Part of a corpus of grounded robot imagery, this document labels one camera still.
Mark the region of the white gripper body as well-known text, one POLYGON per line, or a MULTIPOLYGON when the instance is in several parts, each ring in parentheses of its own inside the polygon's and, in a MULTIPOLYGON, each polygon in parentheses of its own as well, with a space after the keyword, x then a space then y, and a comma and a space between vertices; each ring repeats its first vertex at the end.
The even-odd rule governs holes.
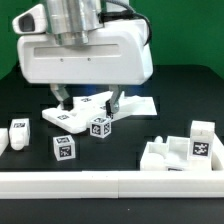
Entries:
POLYGON ((107 22, 83 46, 59 46, 50 34, 17 43, 22 74, 38 84, 140 85, 153 73, 144 20, 107 22))

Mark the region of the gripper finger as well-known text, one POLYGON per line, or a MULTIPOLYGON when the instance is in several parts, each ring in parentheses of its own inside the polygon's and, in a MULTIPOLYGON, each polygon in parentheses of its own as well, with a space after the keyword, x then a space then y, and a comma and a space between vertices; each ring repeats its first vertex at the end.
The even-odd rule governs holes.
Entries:
POLYGON ((64 103, 69 98, 66 86, 64 84, 51 84, 50 90, 59 101, 60 107, 64 108, 64 103))
POLYGON ((119 99, 122 94, 122 88, 120 85, 110 85, 109 90, 112 92, 112 96, 106 101, 106 115, 110 118, 113 117, 119 111, 119 99))

